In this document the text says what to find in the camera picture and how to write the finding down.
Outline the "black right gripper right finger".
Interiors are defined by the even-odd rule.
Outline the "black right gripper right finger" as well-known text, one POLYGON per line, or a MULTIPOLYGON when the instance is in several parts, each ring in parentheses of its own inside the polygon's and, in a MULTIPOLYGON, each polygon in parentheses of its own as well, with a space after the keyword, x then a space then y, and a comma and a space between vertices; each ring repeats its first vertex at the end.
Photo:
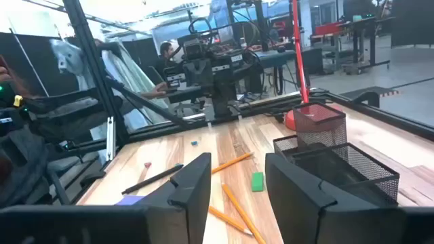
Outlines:
POLYGON ((265 174, 284 243, 400 243, 398 208, 373 205, 275 153, 265 156, 265 174))

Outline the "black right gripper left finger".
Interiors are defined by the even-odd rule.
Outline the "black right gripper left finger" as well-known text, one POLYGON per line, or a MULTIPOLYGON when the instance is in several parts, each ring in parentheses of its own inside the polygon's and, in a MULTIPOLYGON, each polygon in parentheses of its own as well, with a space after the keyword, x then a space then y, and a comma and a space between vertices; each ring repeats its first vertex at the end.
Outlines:
POLYGON ((137 243, 202 243, 210 204, 212 154, 204 152, 136 204, 137 243))

